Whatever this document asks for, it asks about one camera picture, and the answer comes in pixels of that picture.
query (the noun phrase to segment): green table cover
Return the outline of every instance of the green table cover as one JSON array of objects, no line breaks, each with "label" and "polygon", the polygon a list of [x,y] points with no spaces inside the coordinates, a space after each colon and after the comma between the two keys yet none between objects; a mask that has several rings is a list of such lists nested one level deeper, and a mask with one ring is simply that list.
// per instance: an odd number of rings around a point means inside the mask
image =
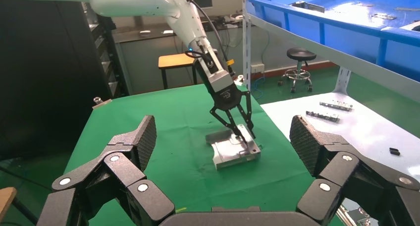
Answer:
[{"label": "green table cover", "polygon": [[[252,98],[257,161],[217,171],[213,148],[205,136],[223,130],[209,111],[211,96],[204,85],[175,88],[113,100],[95,109],[68,162],[69,172],[98,156],[117,134],[136,129],[144,115],[156,118],[157,141],[145,174],[183,212],[211,211],[212,206],[262,211],[294,211],[313,179],[286,137]],[[224,119],[225,113],[219,112]],[[243,123],[237,109],[236,123]],[[117,201],[105,204],[92,226],[132,226]],[[342,225],[334,219],[331,225]]]}]

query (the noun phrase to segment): blue plastic tray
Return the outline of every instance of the blue plastic tray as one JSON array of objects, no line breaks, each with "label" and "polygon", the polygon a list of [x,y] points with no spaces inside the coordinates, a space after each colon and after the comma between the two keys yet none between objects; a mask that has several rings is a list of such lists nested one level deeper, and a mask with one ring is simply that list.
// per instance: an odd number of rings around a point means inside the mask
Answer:
[{"label": "blue plastic tray", "polygon": [[420,82],[420,32],[399,28],[420,20],[420,0],[304,0],[325,13],[289,5],[299,0],[249,1],[258,18]]}]

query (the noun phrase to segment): yellow label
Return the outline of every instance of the yellow label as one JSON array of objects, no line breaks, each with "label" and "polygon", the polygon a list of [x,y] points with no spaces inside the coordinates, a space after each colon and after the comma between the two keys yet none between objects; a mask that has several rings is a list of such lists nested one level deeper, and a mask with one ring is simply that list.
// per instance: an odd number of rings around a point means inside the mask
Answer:
[{"label": "yellow label", "polygon": [[186,209],[187,209],[187,208],[177,209],[177,210],[175,210],[175,213],[179,213],[179,212],[184,211],[184,210],[186,210]]},{"label": "yellow label", "polygon": [[226,62],[226,64],[228,65],[228,66],[230,66],[230,65],[232,65],[232,64],[234,64],[235,63],[235,61],[233,60],[233,59],[231,59],[231,60],[229,60],[229,61],[227,61]]}]

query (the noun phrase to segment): wooden stool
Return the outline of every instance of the wooden stool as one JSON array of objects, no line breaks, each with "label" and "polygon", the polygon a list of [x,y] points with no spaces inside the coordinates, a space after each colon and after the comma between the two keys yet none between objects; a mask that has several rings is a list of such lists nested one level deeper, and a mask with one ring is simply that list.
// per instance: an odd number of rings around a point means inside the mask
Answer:
[{"label": "wooden stool", "polygon": [[0,190],[0,223],[6,215],[10,205],[13,204],[31,223],[37,224],[38,218],[32,214],[17,198],[16,189],[8,187]]},{"label": "wooden stool", "polygon": [[175,69],[181,67],[191,67],[193,71],[194,85],[197,85],[197,74],[196,69],[193,67],[194,58],[189,57],[185,54],[175,54],[159,57],[159,69],[162,72],[163,88],[168,89],[168,82],[166,79],[166,70]]}]

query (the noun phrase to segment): black cabinet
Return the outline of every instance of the black cabinet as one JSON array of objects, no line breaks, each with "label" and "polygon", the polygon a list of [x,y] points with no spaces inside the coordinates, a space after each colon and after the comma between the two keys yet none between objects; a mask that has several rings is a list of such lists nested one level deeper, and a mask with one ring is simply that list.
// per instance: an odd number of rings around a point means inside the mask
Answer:
[{"label": "black cabinet", "polygon": [[0,159],[73,148],[93,98],[126,93],[109,20],[86,8],[0,0]]}]

